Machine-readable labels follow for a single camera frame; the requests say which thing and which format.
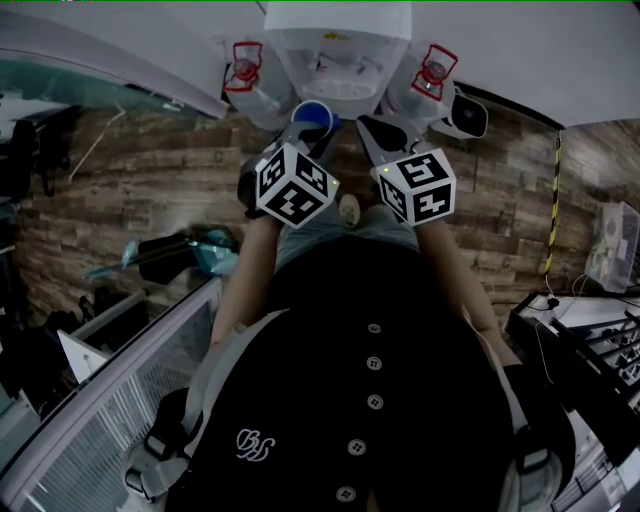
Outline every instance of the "embroidered logo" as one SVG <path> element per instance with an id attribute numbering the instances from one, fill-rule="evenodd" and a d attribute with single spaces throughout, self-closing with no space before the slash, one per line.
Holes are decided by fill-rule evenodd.
<path id="1" fill-rule="evenodd" d="M 239 459 L 247 459 L 251 462 L 260 462 L 267 458 L 269 455 L 269 447 L 275 446 L 276 440 L 272 437 L 268 437 L 260 442 L 260 431 L 249 430 L 243 428 L 236 438 L 238 444 L 238 450 L 243 453 L 236 455 Z"/>

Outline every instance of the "yellow and black striped pole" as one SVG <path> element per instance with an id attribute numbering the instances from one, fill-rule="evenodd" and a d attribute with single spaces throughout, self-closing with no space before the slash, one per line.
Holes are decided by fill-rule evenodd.
<path id="1" fill-rule="evenodd" d="M 547 262 L 544 265 L 544 278 L 547 279 L 549 274 L 549 270 L 551 269 L 551 261 L 553 259 L 553 244 L 556 241 L 556 229 L 558 227 L 558 201 L 560 199 L 559 196 L 559 185 L 560 185 L 560 159 L 562 153 L 562 139 L 560 136 L 560 132 L 558 132 L 558 137 L 556 138 L 556 165 L 555 165 L 555 175 L 553 177 L 553 208 L 551 210 L 551 233 L 549 234 L 549 249 L 547 252 Z"/>

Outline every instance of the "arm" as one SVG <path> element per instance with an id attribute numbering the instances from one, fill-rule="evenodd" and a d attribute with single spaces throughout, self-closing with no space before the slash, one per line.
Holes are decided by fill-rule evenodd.
<path id="1" fill-rule="evenodd" d="M 262 313 L 273 277 L 282 224 L 269 215 L 252 220 L 235 271 L 226 286 L 211 333 L 220 342 L 235 325 L 251 325 Z"/>
<path id="2" fill-rule="evenodd" d="M 453 311 L 467 309 L 472 325 L 498 354 L 503 365 L 520 364 L 500 335 L 489 296 L 458 248 L 449 227 L 441 220 L 415 227 L 420 252 L 431 261 L 434 274 Z"/>

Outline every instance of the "backpack strap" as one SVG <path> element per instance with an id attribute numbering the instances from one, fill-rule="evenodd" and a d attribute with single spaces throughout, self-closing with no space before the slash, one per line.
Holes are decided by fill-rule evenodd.
<path id="1" fill-rule="evenodd" d="M 529 426 L 520 401 L 511 387 L 504 367 L 491 344 L 471 323 L 466 308 L 462 313 L 475 332 L 498 375 L 511 413 L 515 458 L 509 465 L 500 493 L 499 512 L 544 510 L 555 499 L 562 481 L 562 464 L 540 436 Z"/>
<path id="2" fill-rule="evenodd" d="M 180 390 L 162 400 L 151 430 L 125 457 L 123 481 L 127 491 L 152 502 L 182 477 L 231 370 L 256 335 L 285 311 L 269 313 L 248 328 L 234 328 L 220 347 L 206 355 L 186 397 L 186 390 Z"/>

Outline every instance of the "bottle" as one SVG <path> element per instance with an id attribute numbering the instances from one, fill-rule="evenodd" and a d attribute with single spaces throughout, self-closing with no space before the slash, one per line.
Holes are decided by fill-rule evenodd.
<path id="1" fill-rule="evenodd" d="M 275 51 L 258 42 L 233 45 L 233 63 L 224 91 L 231 104 L 258 128 L 282 130 L 289 123 L 296 95 Z"/>
<path id="2" fill-rule="evenodd" d="M 457 62 L 458 57 L 437 44 L 412 46 L 389 82 L 382 111 L 402 116 L 424 133 L 451 111 L 455 89 L 448 77 Z"/>

